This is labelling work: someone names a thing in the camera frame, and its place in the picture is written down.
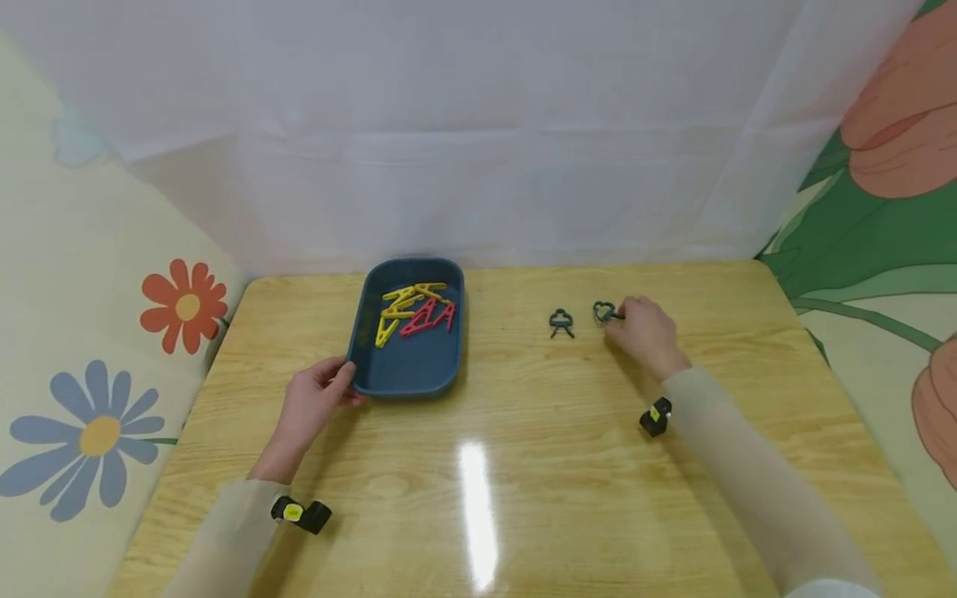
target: sleeve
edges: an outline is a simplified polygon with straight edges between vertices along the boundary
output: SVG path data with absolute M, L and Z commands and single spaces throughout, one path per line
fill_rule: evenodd
M 276 533 L 270 510 L 288 493 L 257 479 L 223 486 L 163 597 L 244 598 Z
M 785 598 L 879 598 L 879 596 L 857 584 L 836 579 L 819 579 L 799 587 Z
M 695 365 L 663 386 L 674 404 L 670 425 L 711 475 L 782 594 L 830 579 L 880 588 L 824 498 L 745 420 L 721 383 Z

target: red triangle piece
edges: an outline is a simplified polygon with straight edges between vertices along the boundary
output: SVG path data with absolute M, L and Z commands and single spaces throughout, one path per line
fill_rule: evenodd
M 447 326 L 447 332 L 452 332 L 452 318 L 456 314 L 456 305 L 454 303 L 449 303 L 445 306 L 445 309 L 442 310 L 442 313 L 438 315 L 438 318 L 432 322 L 433 326 L 438 326 L 438 324 L 443 320 L 448 320 L 449 325 Z
M 425 305 L 419 307 L 418 311 L 415 312 L 415 315 L 412 316 L 412 319 L 409 321 L 409 323 L 402 326 L 402 329 L 399 330 L 399 336 L 405 339 L 416 332 L 431 328 L 433 323 L 429 320 L 432 318 L 432 312 L 435 310 L 435 305 L 437 303 L 438 300 L 436 298 L 431 298 L 425 302 Z

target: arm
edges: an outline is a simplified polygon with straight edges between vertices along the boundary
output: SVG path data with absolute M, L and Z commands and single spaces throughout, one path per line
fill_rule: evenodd
M 819 579 L 880 585 L 823 498 L 747 423 L 727 391 L 679 349 L 675 323 L 650 299 L 625 299 L 610 339 L 663 381 L 670 424 L 691 447 L 782 593 Z
M 289 494 L 302 458 L 336 406 L 363 402 L 349 389 L 354 373 L 345 358 L 330 358 L 293 376 L 272 438 L 247 478 L 223 487 L 164 598 L 247 595 L 276 533 L 270 515 L 276 499 Z

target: plastic tray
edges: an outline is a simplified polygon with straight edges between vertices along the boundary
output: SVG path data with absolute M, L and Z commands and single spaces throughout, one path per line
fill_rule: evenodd
M 456 303 L 452 330 L 443 322 L 406 339 L 396 330 L 383 348 L 375 346 L 375 334 L 385 293 L 416 282 L 444 282 L 438 291 Z M 359 311 L 352 327 L 348 359 L 356 365 L 352 385 L 357 392 L 378 399 L 427 399 L 439 396 L 452 385 L 462 354 L 465 314 L 465 275 L 453 261 L 440 257 L 409 257 L 383 262 L 366 276 Z M 401 321 L 399 328 L 408 320 Z

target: white backdrop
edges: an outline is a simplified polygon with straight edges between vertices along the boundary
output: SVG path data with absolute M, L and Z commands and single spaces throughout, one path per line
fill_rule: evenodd
M 3 0 L 243 268 L 754 256 L 921 0 Z

